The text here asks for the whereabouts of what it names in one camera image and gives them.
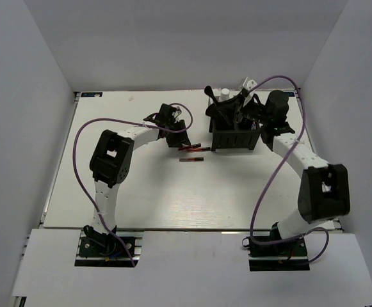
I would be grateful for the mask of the black fan makeup brush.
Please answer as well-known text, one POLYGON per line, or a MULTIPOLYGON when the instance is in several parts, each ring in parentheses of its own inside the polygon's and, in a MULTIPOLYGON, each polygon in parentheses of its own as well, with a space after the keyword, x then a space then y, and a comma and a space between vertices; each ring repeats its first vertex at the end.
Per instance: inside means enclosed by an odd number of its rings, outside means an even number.
POLYGON ((218 110, 214 104, 211 104, 207 107, 205 114, 210 118, 216 118, 219 115, 218 110))

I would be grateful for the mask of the white jar cap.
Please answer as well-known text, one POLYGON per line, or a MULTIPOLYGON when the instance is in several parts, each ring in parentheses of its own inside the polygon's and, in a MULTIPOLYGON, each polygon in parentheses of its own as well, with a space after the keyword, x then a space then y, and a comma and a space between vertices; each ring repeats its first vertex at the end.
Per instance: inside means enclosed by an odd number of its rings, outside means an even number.
POLYGON ((220 91, 220 101, 226 101, 230 99, 230 90, 228 88, 222 88, 220 91))

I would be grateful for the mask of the red black lip gloss tube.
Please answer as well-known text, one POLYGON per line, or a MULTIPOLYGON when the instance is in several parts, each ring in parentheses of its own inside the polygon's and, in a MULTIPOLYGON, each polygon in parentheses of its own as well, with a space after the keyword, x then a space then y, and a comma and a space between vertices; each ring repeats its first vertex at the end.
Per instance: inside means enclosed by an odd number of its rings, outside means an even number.
POLYGON ((179 158, 179 162, 203 162, 203 157, 184 157, 179 158))

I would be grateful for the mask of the black round makeup brush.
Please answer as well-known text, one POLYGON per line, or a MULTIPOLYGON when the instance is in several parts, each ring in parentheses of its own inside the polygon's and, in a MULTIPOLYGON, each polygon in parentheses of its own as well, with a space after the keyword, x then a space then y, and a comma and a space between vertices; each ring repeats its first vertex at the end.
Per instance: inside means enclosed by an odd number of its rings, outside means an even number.
POLYGON ((205 93, 205 95, 207 95, 211 99, 211 101, 212 101, 211 104, 214 104, 216 106, 217 110, 218 110, 219 115, 216 118, 217 119, 221 118, 223 121, 226 122, 227 117, 224 115, 224 105, 217 100, 217 98, 214 95, 212 87, 211 86, 206 86, 204 88, 204 93, 205 93))

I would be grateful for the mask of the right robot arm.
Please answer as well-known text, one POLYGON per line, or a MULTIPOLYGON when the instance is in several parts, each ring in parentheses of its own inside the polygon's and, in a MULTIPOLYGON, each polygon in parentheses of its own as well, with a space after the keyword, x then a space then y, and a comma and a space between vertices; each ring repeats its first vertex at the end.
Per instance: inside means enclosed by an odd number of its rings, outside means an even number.
POLYGON ((301 136, 287 122, 287 93, 273 90, 264 104, 247 90, 222 102, 210 86, 204 93, 212 100, 206 115, 220 115, 227 123, 238 123, 242 118, 260 123, 263 143, 300 177, 297 208, 271 228, 267 244, 274 253, 285 255, 293 240, 319 229, 325 221, 349 214, 348 170, 343 164, 327 162, 300 142, 301 136))

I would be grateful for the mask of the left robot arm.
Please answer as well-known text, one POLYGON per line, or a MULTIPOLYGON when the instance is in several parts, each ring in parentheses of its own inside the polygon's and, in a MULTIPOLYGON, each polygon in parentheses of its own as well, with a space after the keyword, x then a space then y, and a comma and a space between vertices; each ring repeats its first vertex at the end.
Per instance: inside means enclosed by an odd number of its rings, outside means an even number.
POLYGON ((118 132, 106 129, 101 133, 89 163, 95 184, 94 213, 91 223, 84 227, 85 235, 94 241, 94 248, 100 254, 110 255, 116 248, 117 195, 128 176, 133 152, 159 139, 165 139, 170 148, 191 145, 187 135, 190 125, 179 119, 181 108, 179 104, 162 104, 143 123, 133 123, 118 132))

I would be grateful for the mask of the black metal organizer rack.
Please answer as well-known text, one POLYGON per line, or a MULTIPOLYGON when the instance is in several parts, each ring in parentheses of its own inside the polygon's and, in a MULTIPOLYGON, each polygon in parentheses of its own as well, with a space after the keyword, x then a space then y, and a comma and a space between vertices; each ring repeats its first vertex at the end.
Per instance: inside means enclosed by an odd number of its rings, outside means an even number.
POLYGON ((239 123, 227 125, 221 116, 210 117, 209 133, 212 134, 211 150, 254 150, 260 136, 259 123, 244 118, 239 123))

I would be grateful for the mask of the white table board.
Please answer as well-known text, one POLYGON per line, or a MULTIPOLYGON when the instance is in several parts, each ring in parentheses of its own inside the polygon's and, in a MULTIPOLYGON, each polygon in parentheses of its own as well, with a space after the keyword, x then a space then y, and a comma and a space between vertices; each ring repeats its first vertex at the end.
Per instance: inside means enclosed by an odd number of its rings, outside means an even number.
MULTIPOLYGON (((101 133, 128 129, 163 103, 186 106, 181 118, 191 123, 192 143, 211 145, 208 98, 202 90, 109 91, 82 97, 45 215, 46 228, 81 228, 93 216, 95 193, 89 162, 101 133)), ((246 230, 268 229, 297 207, 300 178, 280 157, 258 143, 254 150, 180 152, 165 140, 135 150, 117 198, 121 229, 246 230), (179 158, 203 157, 203 162, 179 158), (277 171, 272 185, 267 185, 277 171)))

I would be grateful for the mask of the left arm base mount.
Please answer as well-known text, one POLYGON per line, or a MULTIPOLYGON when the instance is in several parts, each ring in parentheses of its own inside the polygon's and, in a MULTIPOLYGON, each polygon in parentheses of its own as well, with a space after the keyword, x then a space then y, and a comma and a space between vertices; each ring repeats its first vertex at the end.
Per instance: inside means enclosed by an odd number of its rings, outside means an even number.
POLYGON ((134 264, 128 257, 125 247, 116 238, 108 247, 90 240, 83 232, 80 234, 74 266, 75 267, 113 267, 134 268, 141 255, 143 232, 118 232, 118 236, 129 250, 134 264))

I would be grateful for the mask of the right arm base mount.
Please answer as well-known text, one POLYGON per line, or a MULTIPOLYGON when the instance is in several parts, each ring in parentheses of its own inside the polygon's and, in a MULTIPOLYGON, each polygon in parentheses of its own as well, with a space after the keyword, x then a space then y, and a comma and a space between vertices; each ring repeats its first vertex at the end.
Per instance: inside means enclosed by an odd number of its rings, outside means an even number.
POLYGON ((304 239, 286 244, 258 245, 250 237, 242 240, 242 247, 248 250, 250 272, 293 272, 309 271, 308 252, 304 239))

